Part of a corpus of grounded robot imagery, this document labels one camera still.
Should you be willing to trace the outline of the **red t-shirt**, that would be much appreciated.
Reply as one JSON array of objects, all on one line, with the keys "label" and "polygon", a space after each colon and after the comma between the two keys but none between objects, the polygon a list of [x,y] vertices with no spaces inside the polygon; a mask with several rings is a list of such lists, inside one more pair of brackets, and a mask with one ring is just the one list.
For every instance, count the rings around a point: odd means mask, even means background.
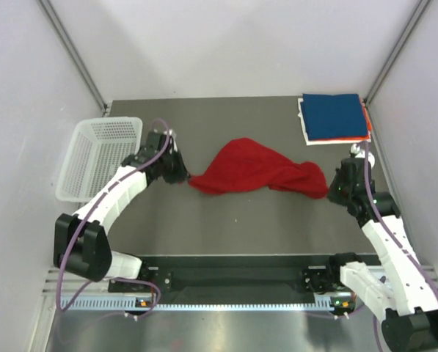
[{"label": "red t-shirt", "polygon": [[267,187],[312,199],[324,198],[329,190],[321,168],[310,161],[296,163],[250,138],[228,142],[201,175],[189,185],[210,195],[244,193]]}]

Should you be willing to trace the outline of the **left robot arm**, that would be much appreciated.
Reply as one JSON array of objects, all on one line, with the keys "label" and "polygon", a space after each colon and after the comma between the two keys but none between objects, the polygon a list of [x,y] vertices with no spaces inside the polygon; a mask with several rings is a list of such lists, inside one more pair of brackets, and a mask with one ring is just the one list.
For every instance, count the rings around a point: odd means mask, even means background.
[{"label": "left robot arm", "polygon": [[134,198],[159,178],[169,184],[190,178],[173,130],[149,132],[145,145],[122,161],[113,178],[93,199],[74,214],[58,217],[54,265],[91,282],[120,277],[133,290],[144,290],[150,273],[142,268],[142,260],[113,251],[108,235]]}]

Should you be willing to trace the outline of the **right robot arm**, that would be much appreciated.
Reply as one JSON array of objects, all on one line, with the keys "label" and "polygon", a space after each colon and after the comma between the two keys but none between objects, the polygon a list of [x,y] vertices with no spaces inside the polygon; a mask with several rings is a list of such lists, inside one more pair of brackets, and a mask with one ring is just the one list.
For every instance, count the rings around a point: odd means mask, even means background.
[{"label": "right robot arm", "polygon": [[326,281],[335,290],[347,287],[362,300],[391,351],[438,350],[438,287],[418,260],[392,195],[376,191],[374,164],[367,142],[353,144],[336,169],[327,198],[357,220],[387,281],[354,253],[332,256]]}]

